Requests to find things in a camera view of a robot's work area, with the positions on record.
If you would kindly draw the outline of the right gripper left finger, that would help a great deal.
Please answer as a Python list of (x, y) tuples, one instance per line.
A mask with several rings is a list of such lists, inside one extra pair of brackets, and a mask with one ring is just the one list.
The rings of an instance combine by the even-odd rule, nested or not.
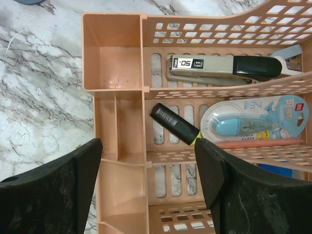
[(82, 234), (102, 154), (94, 138), (0, 183), (2, 234)]

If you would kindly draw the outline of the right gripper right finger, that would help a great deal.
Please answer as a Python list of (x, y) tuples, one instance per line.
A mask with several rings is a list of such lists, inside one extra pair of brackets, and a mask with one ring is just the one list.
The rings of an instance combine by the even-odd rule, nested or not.
[(216, 233), (311, 233), (310, 182), (261, 169), (204, 138), (195, 142), (195, 158)]

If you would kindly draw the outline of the peach plastic desk organizer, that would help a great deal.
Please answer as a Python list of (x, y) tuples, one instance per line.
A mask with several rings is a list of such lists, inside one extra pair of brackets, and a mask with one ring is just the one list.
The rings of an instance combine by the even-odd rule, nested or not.
[[(291, 169), (292, 178), (312, 183), (311, 1), (268, 0), (229, 17), (85, 13), (82, 35), (83, 88), (93, 95), (95, 136), (103, 144), (96, 182), (100, 234), (216, 234), (195, 144), (150, 117), (158, 103), (200, 130), (204, 113), (218, 102), (303, 98), (310, 110), (296, 138), (303, 143), (221, 149), (257, 167)], [(303, 51), (298, 75), (241, 86), (166, 78), (172, 55), (270, 57), (297, 44)]]

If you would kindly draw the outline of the blue round coaster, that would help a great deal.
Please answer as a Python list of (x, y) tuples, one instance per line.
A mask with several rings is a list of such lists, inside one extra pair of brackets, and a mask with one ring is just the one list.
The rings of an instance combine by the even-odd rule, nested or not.
[(14, 0), (14, 1), (24, 4), (24, 5), (35, 5), (35, 4), (40, 4), (44, 2), (45, 0)]

